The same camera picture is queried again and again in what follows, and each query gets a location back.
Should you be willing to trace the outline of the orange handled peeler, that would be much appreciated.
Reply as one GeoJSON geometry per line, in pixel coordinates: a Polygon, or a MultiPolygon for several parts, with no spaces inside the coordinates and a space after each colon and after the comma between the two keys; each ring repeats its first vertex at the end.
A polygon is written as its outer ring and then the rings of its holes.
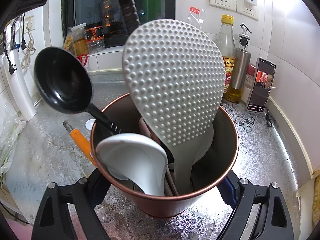
{"type": "Polygon", "coordinates": [[[80,150],[84,153],[84,155],[91,161],[93,165],[96,165],[91,156],[91,147],[89,141],[77,128],[74,128],[67,120],[63,122],[63,126],[68,131],[80,150]]]}

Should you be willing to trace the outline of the steel oil dispenser bottle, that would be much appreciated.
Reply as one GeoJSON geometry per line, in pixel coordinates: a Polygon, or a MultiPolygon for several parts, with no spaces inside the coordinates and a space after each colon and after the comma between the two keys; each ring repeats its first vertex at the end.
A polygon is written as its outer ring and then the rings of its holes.
{"type": "Polygon", "coordinates": [[[247,51],[247,48],[251,39],[248,33],[251,34],[252,32],[244,23],[240,24],[240,27],[242,28],[242,33],[239,34],[239,48],[236,49],[232,77],[225,95],[225,99],[233,103],[240,102],[247,69],[251,59],[251,53],[247,51]]]}

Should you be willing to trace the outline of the black plastic ladle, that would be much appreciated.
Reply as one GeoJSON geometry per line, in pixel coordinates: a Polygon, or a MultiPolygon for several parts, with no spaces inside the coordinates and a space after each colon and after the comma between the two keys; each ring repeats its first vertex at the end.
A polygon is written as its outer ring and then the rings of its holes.
{"type": "Polygon", "coordinates": [[[56,111],[65,114],[87,112],[113,134],[123,132],[93,104],[88,72],[70,52],[57,47],[44,48],[35,59],[34,76],[40,96],[56,111]]]}

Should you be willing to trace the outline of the white plastic pipe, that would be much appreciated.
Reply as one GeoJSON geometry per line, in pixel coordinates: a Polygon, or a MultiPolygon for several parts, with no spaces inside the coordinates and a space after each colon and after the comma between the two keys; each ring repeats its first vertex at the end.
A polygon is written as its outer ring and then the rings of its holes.
{"type": "Polygon", "coordinates": [[[19,61],[18,49],[7,52],[2,57],[5,75],[14,97],[14,100],[25,120],[31,120],[36,114],[36,108],[31,99],[27,85],[24,80],[22,68],[19,61]]]}

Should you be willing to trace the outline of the jar with yellow contents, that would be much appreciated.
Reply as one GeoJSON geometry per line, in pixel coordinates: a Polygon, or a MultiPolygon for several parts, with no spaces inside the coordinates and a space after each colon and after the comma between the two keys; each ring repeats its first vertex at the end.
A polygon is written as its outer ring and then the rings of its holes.
{"type": "Polygon", "coordinates": [[[86,23],[82,23],[71,28],[73,48],[76,56],[88,54],[87,40],[84,32],[86,25],[86,23]]]}

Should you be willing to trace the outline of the wooden chopsticks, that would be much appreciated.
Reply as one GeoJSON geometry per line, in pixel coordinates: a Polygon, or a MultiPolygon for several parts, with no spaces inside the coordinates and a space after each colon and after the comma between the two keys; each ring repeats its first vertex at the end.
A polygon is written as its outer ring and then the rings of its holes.
{"type": "Polygon", "coordinates": [[[196,7],[190,7],[187,18],[187,23],[201,29],[205,20],[205,12],[202,9],[196,7]]]}

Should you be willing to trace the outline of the red metal utensil canister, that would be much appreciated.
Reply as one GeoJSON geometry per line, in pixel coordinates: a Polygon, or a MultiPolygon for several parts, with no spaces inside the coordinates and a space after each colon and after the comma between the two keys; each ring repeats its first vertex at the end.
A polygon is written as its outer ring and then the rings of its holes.
{"type": "MultiPolygon", "coordinates": [[[[103,113],[119,124],[124,133],[141,134],[138,126],[140,113],[129,94],[113,100],[103,108],[103,113]]],[[[169,218],[182,213],[204,193],[216,187],[232,169],[238,155],[239,139],[235,124],[222,107],[219,108],[213,121],[213,130],[212,144],[208,152],[193,165],[192,191],[179,196],[145,194],[137,184],[102,164],[98,160],[96,147],[99,142],[112,134],[98,122],[94,123],[91,130],[91,153],[99,171],[141,210],[153,217],[169,218]]]]}

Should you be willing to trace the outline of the smartphone leaning on wall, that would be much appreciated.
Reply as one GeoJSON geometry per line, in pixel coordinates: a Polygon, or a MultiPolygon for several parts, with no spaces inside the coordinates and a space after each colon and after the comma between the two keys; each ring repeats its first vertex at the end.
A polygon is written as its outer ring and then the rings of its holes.
{"type": "Polygon", "coordinates": [[[263,113],[270,95],[275,72],[276,65],[274,63],[261,57],[257,59],[254,82],[246,105],[247,111],[263,113]]]}

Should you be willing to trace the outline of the white dimpled rice paddle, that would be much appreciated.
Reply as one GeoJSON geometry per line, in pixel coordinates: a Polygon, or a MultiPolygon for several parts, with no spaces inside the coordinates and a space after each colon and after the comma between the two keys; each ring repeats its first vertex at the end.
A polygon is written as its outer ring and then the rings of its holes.
{"type": "Polygon", "coordinates": [[[223,97],[218,47],[191,24],[154,20],[127,39],[122,69],[136,108],[173,155],[178,193],[189,193],[194,160],[223,97]]]}

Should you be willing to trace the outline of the yellow snack packet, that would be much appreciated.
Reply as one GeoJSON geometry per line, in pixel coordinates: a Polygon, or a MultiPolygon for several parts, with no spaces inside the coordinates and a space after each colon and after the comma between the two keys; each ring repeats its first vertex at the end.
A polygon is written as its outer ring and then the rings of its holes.
{"type": "Polygon", "coordinates": [[[63,49],[66,51],[69,51],[70,53],[74,54],[74,48],[73,48],[73,41],[72,41],[72,32],[69,31],[67,33],[67,36],[65,38],[63,49]]]}

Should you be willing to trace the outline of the clear plastic bag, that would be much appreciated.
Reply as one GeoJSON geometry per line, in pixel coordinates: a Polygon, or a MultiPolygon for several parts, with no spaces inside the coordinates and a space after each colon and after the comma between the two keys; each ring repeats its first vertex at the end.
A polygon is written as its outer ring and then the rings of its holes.
{"type": "Polygon", "coordinates": [[[19,117],[10,103],[4,105],[4,127],[1,133],[1,184],[10,169],[19,134],[27,125],[23,117],[19,117]]]}

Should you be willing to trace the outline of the jar with black label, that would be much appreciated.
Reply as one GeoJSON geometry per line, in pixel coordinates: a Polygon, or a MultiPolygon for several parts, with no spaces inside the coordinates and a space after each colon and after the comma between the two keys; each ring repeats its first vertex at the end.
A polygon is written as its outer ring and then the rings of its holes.
{"type": "Polygon", "coordinates": [[[98,53],[105,49],[102,22],[86,25],[84,28],[84,33],[88,52],[90,54],[98,53]]]}

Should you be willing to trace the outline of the red handled scissors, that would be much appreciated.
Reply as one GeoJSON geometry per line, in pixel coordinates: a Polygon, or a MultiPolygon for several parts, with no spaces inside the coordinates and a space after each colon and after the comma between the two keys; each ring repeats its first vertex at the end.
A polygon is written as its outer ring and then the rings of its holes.
{"type": "Polygon", "coordinates": [[[78,61],[85,66],[87,64],[88,61],[88,55],[87,54],[81,54],[80,56],[76,57],[78,59],[78,61]]]}

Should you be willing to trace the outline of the white MAX plastic spoon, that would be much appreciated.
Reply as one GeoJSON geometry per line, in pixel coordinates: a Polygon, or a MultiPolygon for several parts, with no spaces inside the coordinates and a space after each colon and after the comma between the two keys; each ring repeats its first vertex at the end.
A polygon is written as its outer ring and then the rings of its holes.
{"type": "Polygon", "coordinates": [[[164,196],[168,159],[152,139],[136,133],[110,136],[96,147],[98,160],[137,184],[145,194],[164,196]]]}

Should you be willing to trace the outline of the vinegar bottle yellow cap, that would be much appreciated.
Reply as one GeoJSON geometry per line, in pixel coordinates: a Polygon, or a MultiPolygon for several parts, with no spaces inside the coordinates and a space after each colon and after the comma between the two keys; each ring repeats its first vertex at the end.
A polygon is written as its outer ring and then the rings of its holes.
{"type": "Polygon", "coordinates": [[[223,93],[226,93],[229,87],[236,55],[236,47],[233,37],[233,24],[233,16],[225,14],[221,15],[221,27],[217,39],[215,41],[215,44],[218,46],[225,64],[226,78],[223,93]]]}

